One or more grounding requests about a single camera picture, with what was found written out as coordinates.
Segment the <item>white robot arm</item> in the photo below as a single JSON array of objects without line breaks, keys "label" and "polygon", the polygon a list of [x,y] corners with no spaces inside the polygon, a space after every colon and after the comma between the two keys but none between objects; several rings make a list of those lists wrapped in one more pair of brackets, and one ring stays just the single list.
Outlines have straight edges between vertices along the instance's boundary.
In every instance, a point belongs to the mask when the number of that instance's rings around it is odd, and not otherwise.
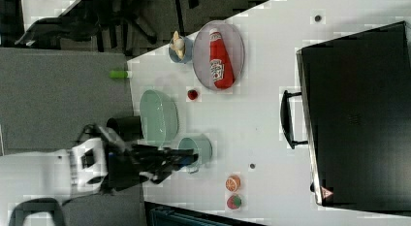
[{"label": "white robot arm", "polygon": [[17,202],[106,194],[148,180],[160,183],[198,159],[192,148],[130,147],[114,130],[87,125],[71,148],[3,155],[1,197]]}]

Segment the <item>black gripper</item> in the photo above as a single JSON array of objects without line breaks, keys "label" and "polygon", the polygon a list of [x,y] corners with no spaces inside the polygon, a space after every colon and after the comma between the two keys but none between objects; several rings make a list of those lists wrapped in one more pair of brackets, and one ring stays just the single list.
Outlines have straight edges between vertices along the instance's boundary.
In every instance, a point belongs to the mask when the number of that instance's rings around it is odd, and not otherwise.
[{"label": "black gripper", "polygon": [[137,161],[131,154],[131,149],[122,138],[110,127],[102,128],[104,151],[108,174],[103,180],[103,191],[122,191],[150,180],[160,184],[182,165],[191,165],[199,159],[199,154],[190,149],[154,150],[148,158],[157,162],[172,164],[159,167],[154,173],[141,173]]}]

